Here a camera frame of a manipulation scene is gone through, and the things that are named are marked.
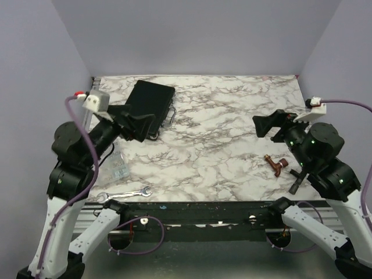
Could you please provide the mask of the black poker set case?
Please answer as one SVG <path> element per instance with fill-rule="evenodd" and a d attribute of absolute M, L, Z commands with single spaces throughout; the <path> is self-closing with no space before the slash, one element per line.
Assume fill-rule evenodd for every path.
<path fill-rule="evenodd" d="M 154 115 L 148 135 L 148 140 L 156 141 L 160 134 L 160 128 L 173 106 L 173 98 L 176 89 L 174 87 L 138 80 L 125 104 L 129 105 L 132 116 Z"/>

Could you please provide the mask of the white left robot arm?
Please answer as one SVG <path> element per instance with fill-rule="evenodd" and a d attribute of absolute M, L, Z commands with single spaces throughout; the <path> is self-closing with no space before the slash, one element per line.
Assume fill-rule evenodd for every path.
<path fill-rule="evenodd" d="M 83 241 L 72 240 L 74 226 L 88 194 L 98 178 L 99 158 L 116 138 L 142 142 L 155 120 L 153 114 L 132 115 L 127 105 L 110 105 L 105 117 L 87 132 L 77 120 L 69 101 L 71 117 L 55 131 L 52 150 L 58 162 L 49 176 L 47 213 L 37 251 L 17 278 L 81 278 L 85 262 L 109 230 L 128 225 L 126 212 L 109 210 L 98 228 L 90 227 Z"/>

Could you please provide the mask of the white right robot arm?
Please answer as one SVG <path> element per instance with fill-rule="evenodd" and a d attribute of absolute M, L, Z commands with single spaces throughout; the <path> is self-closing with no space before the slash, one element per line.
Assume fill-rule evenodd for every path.
<path fill-rule="evenodd" d="M 310 185 L 337 214 L 345 234 L 339 234 L 308 216 L 295 202 L 282 197 L 268 208 L 267 220 L 275 228 L 284 224 L 300 232 L 325 251 L 346 278 L 371 278 L 371 228 L 369 210 L 362 201 L 361 183 L 355 172 L 337 158 L 345 141 L 333 125 L 298 120 L 296 114 L 276 110 L 269 116 L 253 116 L 256 135 L 285 143 Z"/>

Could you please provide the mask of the clear plastic screw box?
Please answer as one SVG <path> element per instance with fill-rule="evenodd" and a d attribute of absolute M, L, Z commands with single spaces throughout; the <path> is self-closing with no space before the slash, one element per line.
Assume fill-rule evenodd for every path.
<path fill-rule="evenodd" d="M 113 151 L 104 162 L 107 170 L 108 180 L 115 182 L 127 178 L 130 174 L 129 168 L 124 161 L 124 156 L 118 147 L 118 143 L 113 144 Z"/>

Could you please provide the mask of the silver combination wrench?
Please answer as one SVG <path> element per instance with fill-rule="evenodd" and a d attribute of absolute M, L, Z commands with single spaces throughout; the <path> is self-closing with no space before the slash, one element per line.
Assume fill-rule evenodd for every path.
<path fill-rule="evenodd" d="M 136 191 L 128 191 L 128 192 L 120 192 L 120 193 L 101 192 L 96 196 L 96 198 L 97 198 L 98 203 L 105 203 L 111 199 L 130 198 L 134 196 L 149 197 L 151 195 L 152 195 L 151 188 L 143 187 Z"/>

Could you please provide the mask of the red handled tool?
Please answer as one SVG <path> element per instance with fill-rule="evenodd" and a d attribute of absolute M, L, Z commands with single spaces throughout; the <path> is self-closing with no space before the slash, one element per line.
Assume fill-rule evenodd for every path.
<path fill-rule="evenodd" d="M 288 166 L 288 161 L 284 158 L 280 159 L 277 163 L 273 162 L 271 156 L 265 155 L 264 160 L 270 165 L 274 171 L 275 177 L 279 177 L 281 170 Z"/>

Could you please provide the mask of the aluminium extrusion rail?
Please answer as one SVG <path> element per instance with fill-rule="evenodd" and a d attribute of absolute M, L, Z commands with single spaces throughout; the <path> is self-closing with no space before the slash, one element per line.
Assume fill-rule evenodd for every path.
<path fill-rule="evenodd" d="M 96 220 L 101 211 L 102 207 L 83 207 L 78 215 L 73 232 L 75 234 L 82 233 Z"/>

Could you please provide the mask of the black mounting base plate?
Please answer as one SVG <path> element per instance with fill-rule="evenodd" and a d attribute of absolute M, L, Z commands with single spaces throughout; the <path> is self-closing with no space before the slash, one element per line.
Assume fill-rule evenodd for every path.
<path fill-rule="evenodd" d="M 138 217 L 151 217 L 118 228 L 115 242 L 133 235 L 134 242 L 265 241 L 266 230 L 284 229 L 281 210 L 275 202 L 118 202 L 103 208 L 120 215 L 120 223 Z"/>

